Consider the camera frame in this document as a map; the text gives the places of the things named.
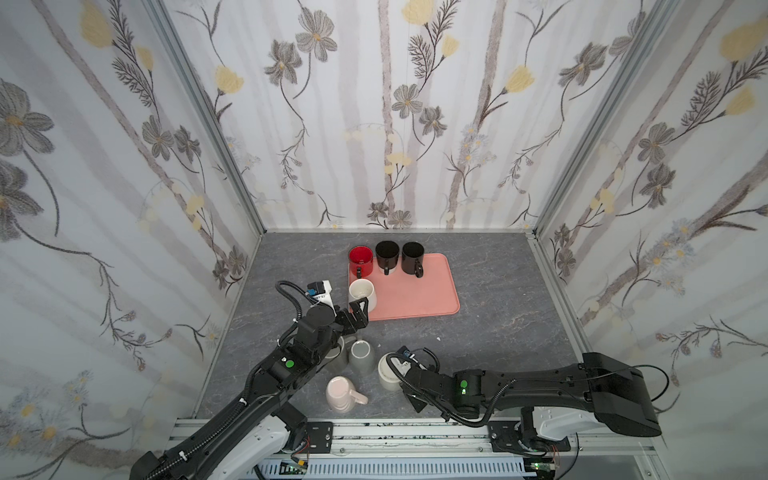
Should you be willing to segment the white ribbed mug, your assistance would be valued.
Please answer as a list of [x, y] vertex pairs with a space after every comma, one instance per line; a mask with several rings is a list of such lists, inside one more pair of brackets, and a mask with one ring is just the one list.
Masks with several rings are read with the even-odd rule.
[[367, 279], [356, 279], [348, 288], [349, 302], [367, 300], [367, 311], [372, 312], [377, 306], [377, 294], [374, 284]]

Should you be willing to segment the cream mug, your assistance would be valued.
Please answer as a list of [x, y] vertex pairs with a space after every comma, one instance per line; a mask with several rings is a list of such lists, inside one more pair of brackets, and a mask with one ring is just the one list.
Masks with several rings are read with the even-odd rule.
[[398, 391], [402, 389], [400, 377], [404, 377], [407, 374], [411, 364], [394, 358], [390, 361], [393, 365], [393, 368], [391, 368], [387, 362], [388, 355], [389, 353], [384, 354], [377, 364], [379, 383], [385, 390]]

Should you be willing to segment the light grey mug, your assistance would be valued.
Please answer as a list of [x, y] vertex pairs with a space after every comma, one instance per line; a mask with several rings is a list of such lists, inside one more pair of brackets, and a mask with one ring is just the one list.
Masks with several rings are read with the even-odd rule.
[[357, 340], [349, 349], [348, 362], [357, 374], [371, 374], [377, 365], [375, 350], [368, 341]]

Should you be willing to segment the red mug black handle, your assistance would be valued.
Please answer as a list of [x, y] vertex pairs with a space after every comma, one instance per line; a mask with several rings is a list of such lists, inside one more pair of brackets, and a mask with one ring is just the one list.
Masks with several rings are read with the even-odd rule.
[[374, 253], [367, 246], [356, 246], [348, 253], [349, 272], [353, 279], [368, 277], [374, 268]]

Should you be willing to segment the pink mug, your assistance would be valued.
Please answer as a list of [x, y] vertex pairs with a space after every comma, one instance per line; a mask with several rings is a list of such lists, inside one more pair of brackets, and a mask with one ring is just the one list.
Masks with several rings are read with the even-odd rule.
[[367, 405], [367, 396], [357, 391], [354, 384], [344, 376], [333, 377], [326, 386], [326, 401], [337, 413], [348, 413], [357, 405]]

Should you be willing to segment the black mug white base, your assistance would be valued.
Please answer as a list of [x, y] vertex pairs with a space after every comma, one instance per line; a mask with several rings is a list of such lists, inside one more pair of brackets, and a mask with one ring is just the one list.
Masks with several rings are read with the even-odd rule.
[[400, 258], [399, 245], [391, 240], [384, 240], [375, 246], [375, 256], [378, 268], [387, 276], [397, 267]]

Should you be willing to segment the black mug white rim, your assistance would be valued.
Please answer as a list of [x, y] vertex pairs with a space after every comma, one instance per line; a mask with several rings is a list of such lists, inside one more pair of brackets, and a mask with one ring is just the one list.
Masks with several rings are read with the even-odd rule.
[[407, 242], [402, 246], [401, 268], [407, 275], [422, 278], [424, 276], [424, 246], [418, 242]]

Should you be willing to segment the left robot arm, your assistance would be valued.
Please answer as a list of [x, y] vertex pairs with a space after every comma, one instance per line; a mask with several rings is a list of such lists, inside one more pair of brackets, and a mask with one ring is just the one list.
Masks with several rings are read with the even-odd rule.
[[370, 300], [346, 307], [332, 302], [329, 282], [302, 288], [280, 280], [275, 288], [295, 309], [295, 319], [276, 348], [246, 376], [241, 392], [223, 410], [161, 455], [145, 453], [133, 479], [239, 479], [263, 459], [296, 449], [307, 420], [289, 403], [324, 366], [340, 339], [367, 327]]

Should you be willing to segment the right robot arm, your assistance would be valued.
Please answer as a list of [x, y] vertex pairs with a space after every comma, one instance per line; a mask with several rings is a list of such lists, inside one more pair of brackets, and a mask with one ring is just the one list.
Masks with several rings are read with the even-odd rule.
[[652, 438], [662, 434], [641, 365], [626, 365], [598, 352], [552, 370], [498, 372], [466, 369], [443, 374], [423, 366], [403, 346], [385, 356], [416, 412], [430, 405], [441, 417], [480, 428], [497, 410], [561, 407], [592, 413], [612, 432]]

